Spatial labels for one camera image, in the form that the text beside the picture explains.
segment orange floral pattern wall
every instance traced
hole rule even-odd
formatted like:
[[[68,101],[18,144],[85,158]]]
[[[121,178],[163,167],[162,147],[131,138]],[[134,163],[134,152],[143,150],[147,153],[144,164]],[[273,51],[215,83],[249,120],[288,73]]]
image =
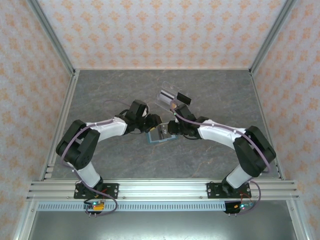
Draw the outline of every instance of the orange floral pattern wall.
[[[285,0],[40,0],[75,68],[246,68]]]
[[[11,240],[70,77],[27,1],[0,1],[0,16],[0,238]]]
[[[299,0],[254,79],[285,176],[320,236],[320,7]]]

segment patterned wallpaper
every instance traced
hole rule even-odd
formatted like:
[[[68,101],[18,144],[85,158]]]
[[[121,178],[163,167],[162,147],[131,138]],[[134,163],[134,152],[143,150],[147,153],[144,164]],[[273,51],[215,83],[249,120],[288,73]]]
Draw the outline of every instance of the patterned wallpaper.
[[[40,175],[69,75],[25,0],[0,1],[0,239]]]
[[[299,0],[254,78],[285,176],[298,180],[316,236],[320,236],[319,69],[319,1]]]
[[[75,68],[246,68],[285,0],[39,0]]]

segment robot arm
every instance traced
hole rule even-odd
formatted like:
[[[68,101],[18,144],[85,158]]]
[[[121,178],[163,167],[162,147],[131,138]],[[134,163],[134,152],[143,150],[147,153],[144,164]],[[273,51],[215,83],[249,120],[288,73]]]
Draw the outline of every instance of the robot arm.
[[[74,121],[56,147],[56,153],[62,156],[65,153],[64,161],[74,168],[77,174],[89,187],[102,191],[103,179],[96,172],[91,163],[98,142],[105,139],[126,135],[135,129],[141,132],[149,132],[161,124],[161,119],[156,114],[148,114],[149,109],[146,103],[135,100],[129,109],[118,114],[114,118],[96,123],[84,123],[81,120]],[[84,128],[77,139],[72,142],[74,136]]]
[[[235,128],[218,124],[207,117],[196,118],[185,104],[177,106],[174,111],[176,115],[202,125],[188,123],[177,117],[176,121],[170,121],[168,124],[170,134],[212,140],[235,150],[239,165],[222,181],[222,189],[228,196],[236,193],[251,178],[258,177],[267,167],[262,156],[243,135],[252,140],[268,163],[276,158],[274,149],[259,128],[255,126],[247,129]],[[215,125],[225,126],[227,129],[215,127]]]

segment gray stone surface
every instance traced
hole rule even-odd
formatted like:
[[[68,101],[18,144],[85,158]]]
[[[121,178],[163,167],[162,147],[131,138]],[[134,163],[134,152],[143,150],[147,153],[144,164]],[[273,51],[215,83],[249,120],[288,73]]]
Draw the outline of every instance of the gray stone surface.
[[[81,70],[66,121],[98,122],[126,109],[115,99],[131,104],[139,99],[163,122],[174,116],[155,104],[164,81],[187,92],[190,110],[225,125],[266,132],[257,98],[246,70]],[[74,178],[56,161],[53,178]],[[216,178],[222,179],[237,165],[234,150],[209,140],[179,136],[149,144],[145,134],[116,136],[100,142],[92,163],[103,178]],[[265,177],[277,178],[275,163]]]

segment black mounting plate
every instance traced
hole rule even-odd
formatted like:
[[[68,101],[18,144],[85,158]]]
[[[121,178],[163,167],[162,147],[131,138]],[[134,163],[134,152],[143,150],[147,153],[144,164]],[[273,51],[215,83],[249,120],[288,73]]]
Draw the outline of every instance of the black mounting plate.
[[[114,199],[118,198],[119,193],[119,184],[118,183],[103,183],[102,184],[102,191],[105,190],[104,193],[110,195]],[[77,183],[75,185],[74,190],[74,199],[102,199],[104,196],[99,195],[98,197],[95,197],[95,193],[92,193],[88,188],[86,188],[82,183]]]
[[[250,185],[249,183],[241,185],[237,191],[234,191],[230,195],[227,195],[225,191],[222,189],[222,183],[221,182],[209,182],[206,184],[206,193],[208,196],[208,199],[240,199],[241,195],[240,192],[247,194],[251,198],[251,191],[250,191]]]

